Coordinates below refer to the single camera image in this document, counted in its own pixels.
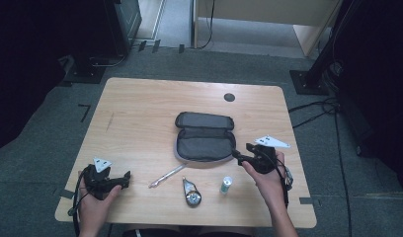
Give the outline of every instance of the black stand base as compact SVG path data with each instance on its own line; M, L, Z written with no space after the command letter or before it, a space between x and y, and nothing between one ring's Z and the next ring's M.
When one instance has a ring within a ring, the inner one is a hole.
M68 73L66 74L63 82L67 83L90 83L90 84L100 84L103 74L106 71L106 67L94 67L90 66L87 70L78 70L77 65L73 64Z
M306 83L307 71L290 70L290 77L298 95L322 95L328 96L328 91L325 85L318 83L316 86L310 86Z

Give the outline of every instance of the wire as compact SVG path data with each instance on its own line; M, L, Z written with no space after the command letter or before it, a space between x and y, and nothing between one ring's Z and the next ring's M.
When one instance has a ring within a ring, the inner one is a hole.
M340 131L338 129L337 112L335 112L334 121L335 121L335 128L336 128L336 131L337 131L338 158L340 160L340 168L341 168L341 174L342 174L342 177L343 177L344 192L346 194L347 216L349 218L349 236L353 236L352 212L351 212L351 208L350 208L350 196L349 196L349 189L347 187L346 174L344 172L343 158L342 158L342 155L341 155Z
M289 112L294 112L294 111L297 111L297 110L300 110L300 109L303 109L303 108L307 108L307 107L310 107L310 106L314 106L314 105L321 105L322 109L324 110L324 113L322 113L322 114L320 114L318 116L315 116L313 118L310 118L307 121L304 121L301 124L294 126L293 128L299 127L299 126L301 126L301 125L303 125L303 124L305 124L305 123L307 123L309 121L312 121L314 119L317 119L320 116L325 115L325 114L334 115L336 134L337 134L338 157L339 157L339 161L340 161L341 175L342 175L342 178L343 178L344 192L345 192L345 195L346 195L347 216L348 216L348 219L349 219L349 236L351 237L351 236L353 236L352 212L351 212L351 207L350 207L349 189L347 187L346 174L345 174L345 171L344 171L343 156L342 156L342 152L341 152L340 129L338 127L338 120L337 120L337 115L338 115L338 110L339 110L340 105L339 105L338 101L336 100L336 98L328 98L328 99L326 99L324 101L321 101L321 102L314 102L314 103L310 103L310 104L307 104L307 105L295 107L295 108L290 109L288 111Z
M263 152L263 151L258 150L258 149L257 149L257 152L260 153L262 156L267 157L267 158L273 163L273 165L276 167L275 170L278 172L279 177L280 177L280 179L281 179L281 185L282 185L282 192L283 192L284 204L285 204L285 207L287 208L287 207L288 207L287 183L286 183L285 178L282 176L282 173L281 173L281 171L280 171L280 169L279 169L279 166L278 166L277 162L275 162L274 160L272 160L272 158L271 158L268 154L266 154L266 152ZM285 168L285 165L284 165L283 163L282 163L282 166L284 167L284 171L286 172L287 169Z
M329 88L331 89L333 92L335 92L336 94L340 91L339 87L336 84L336 81L334 80L334 76L339 77L341 72L342 72L342 67L340 66L340 71L339 72L333 72L333 70L331 70L331 66L328 65L327 68L322 72L322 82Z
M107 237L110 237L112 235L112 229L113 229L113 224L111 223L109 225L109 230L107 231Z
M310 107L310 106L321 106L321 108L322 108L322 110L323 110L324 112L321 113L321 114L319 114L319 115L317 115L317 116L315 116L315 117L309 118L308 120L305 120L305 121L301 122L301 123L298 124L298 125L294 125L294 126L292 127L293 129L295 129L295 128L297 128L297 127L300 127L300 126L302 126L302 125L304 125L304 124L306 124L306 123L308 123L308 122L310 122L310 121L313 121L313 120L315 120L315 119L318 119L318 118L320 118L320 117L323 116L323 115L334 115L335 112L336 112L336 111L338 110L338 108L340 107L339 103L337 102L337 99L334 98L334 97L331 97L331 98L328 98L328 99L326 99L326 100L324 100L324 101L313 102L313 103L310 103L310 104L306 104L306 105L303 105L303 106L298 106L298 107L289 109L288 112L289 112L289 113L292 113L292 112L295 112L295 111L298 111L298 110L301 110L301 109L304 109L304 108L307 108L307 107Z
M80 232L80 230L79 230L79 222L78 222L78 211L77 210L78 210L78 207L79 207L79 204L80 204L81 200L88 194L87 193L86 195L84 195L83 197L81 197L78 200L78 193L79 193L79 190L80 190L79 186L81 184L82 178L85 175L85 171L89 170L89 169L90 169L90 166L85 168L81 172L81 174L79 175L78 181L76 182L75 193L74 193L74 196L73 196L72 208L70 208L69 211L68 211L68 215L72 216L72 218L73 218L73 227L75 229L76 236L79 236L79 232Z
M201 46L201 47L198 47L198 49L203 49L203 48L205 48L205 47L210 43L210 41L211 41L211 36L213 35L214 3L215 3L215 0L213 0L213 5L211 6L210 25L209 25L208 22L207 22L207 27L208 27L208 29L209 29L209 31L210 31L210 37L208 38L207 43L206 43L205 45Z
M350 6L347 9L346 14L344 14L343 19L341 20L340 24L338 25L337 31L335 31L335 33L334 33L334 40L333 40L333 43L332 43L332 49L333 49L332 50L332 54L333 54L332 56L333 56L333 69L334 69L334 72L337 74L337 76L339 76L340 73L343 70L343 61L336 59L336 56L335 56L335 42L337 41L337 36L338 36L338 33L340 32L340 28L343 26L344 21L346 20L346 16L350 12L350 9L352 8L353 4L354 4L354 1L352 1L350 3ZM340 68L338 70L336 70L336 68L335 68L335 65L337 64L337 62L339 63L339 66L340 66Z
M123 56L120 61L118 61L118 62L116 62L116 63L114 63L114 64L99 65L99 64L93 64L93 63L91 63L91 65L92 65L93 67L114 67L114 66L117 66L117 65L121 64L121 63L124 61L124 59L125 59L125 56Z

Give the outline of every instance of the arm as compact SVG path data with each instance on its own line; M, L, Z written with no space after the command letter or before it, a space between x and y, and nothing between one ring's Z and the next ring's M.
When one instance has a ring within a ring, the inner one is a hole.
M81 181L80 194L84 197L79 206L80 237L98 236L100 229L106 222L110 206L121 192L121 186L115 186L104 200L96 199L88 194L84 179Z
M284 154L278 151L276 151L276 154L278 159L284 163ZM278 172L274 170L265 175L257 173L250 163L246 161L242 163L242 166L256 182L260 194L269 208L276 236L297 236L296 230L285 208L282 185ZM282 166L279 166L279 169L282 174L285 174Z

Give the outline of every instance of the person's left hand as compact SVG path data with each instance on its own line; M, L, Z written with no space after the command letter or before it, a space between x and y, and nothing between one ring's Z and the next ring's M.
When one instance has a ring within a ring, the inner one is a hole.
M82 198L79 206L80 234L79 236L97 236L106 222L110 206L121 192L121 186L115 186L104 200L96 199L88 194L84 179L79 186Z

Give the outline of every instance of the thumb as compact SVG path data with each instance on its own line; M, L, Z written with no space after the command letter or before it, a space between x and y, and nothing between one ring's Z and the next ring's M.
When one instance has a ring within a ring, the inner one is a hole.
M247 161L242 162L242 167L244 167L245 171L255 180L257 177L257 171L254 167Z
M104 202L110 205L118 197L120 192L121 192L121 186L120 185L115 186L109 192L109 195L104 199Z

